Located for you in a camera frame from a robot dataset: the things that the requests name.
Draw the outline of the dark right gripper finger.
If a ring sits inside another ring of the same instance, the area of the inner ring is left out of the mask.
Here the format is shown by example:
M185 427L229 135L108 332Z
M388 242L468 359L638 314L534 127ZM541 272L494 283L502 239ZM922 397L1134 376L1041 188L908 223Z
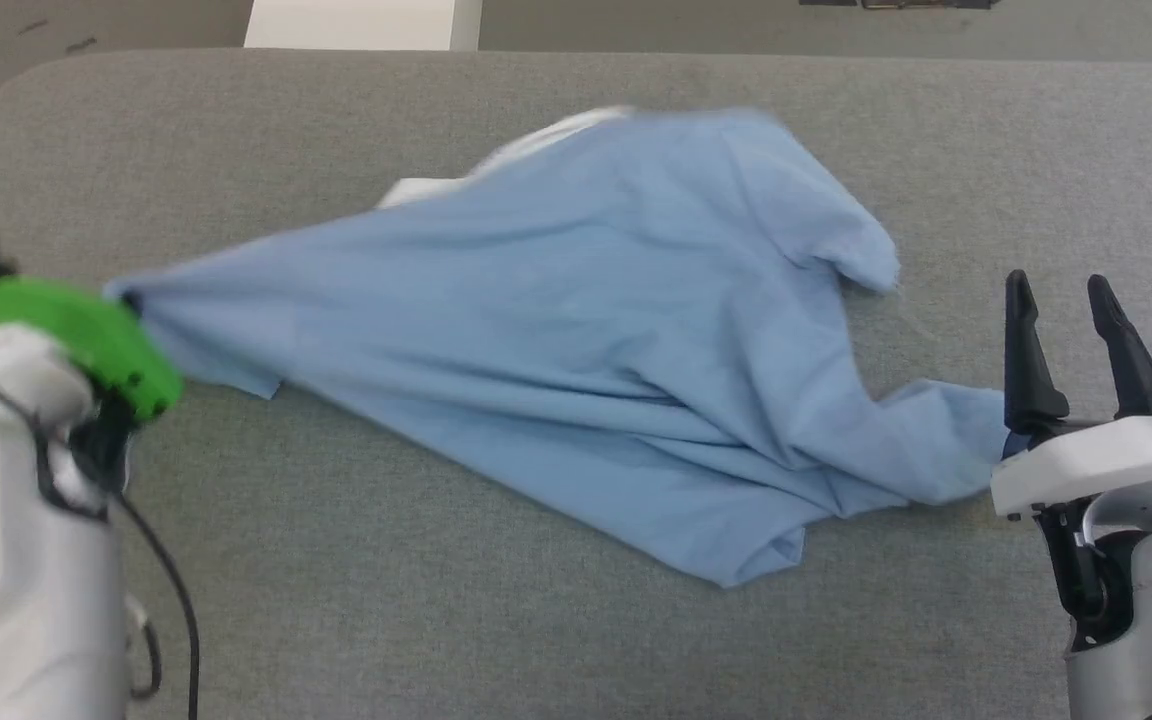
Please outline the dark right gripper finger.
M1052 435L1070 414L1053 386L1036 324L1038 306L1023 270L1005 281L1005 425L1020 435Z
M1105 343L1117 397L1116 419L1152 416L1152 356L1105 275L1087 278L1094 329Z

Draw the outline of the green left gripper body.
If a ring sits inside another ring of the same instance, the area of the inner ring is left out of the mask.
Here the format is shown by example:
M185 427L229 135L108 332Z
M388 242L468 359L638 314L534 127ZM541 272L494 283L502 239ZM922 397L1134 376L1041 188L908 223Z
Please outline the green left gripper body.
M0 279L0 325L26 325L59 343L100 389L154 420L177 404L184 382L128 306L40 278Z

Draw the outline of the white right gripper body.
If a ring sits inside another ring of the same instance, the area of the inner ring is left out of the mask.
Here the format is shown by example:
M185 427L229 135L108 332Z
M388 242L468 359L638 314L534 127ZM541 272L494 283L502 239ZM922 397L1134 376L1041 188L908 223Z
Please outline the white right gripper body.
M1075 430L1001 462L991 477L996 516L1024 514L1152 482L1152 416Z

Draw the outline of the light blue t-shirt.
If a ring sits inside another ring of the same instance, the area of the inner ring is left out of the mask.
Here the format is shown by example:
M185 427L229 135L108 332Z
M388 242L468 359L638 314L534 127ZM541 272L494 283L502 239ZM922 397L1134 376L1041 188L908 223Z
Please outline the light blue t-shirt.
M986 488L995 389L861 382L895 242L776 119L599 108L463 179L106 286L195 381L294 386L721 588Z

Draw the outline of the white box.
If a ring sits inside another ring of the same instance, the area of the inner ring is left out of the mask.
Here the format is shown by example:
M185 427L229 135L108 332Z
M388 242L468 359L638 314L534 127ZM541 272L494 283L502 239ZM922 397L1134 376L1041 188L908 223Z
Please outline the white box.
M253 0L243 46L471 53L482 18L483 0Z

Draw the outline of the grey fabric padded surface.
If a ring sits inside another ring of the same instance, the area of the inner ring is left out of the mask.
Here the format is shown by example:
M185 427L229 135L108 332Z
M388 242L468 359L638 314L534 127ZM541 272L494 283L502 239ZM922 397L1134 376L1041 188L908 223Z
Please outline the grey fabric padded surface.
M1001 378L1026 270L1056 386L1116 402L1085 279L1152 351L1152 65L134 51L0 88L0 238L97 286L370 209L596 106L776 114L881 220L861 370ZM1043 539L987 498L810 530L722 591L287 389L194 386L132 501L198 612L202 720L1068 720Z

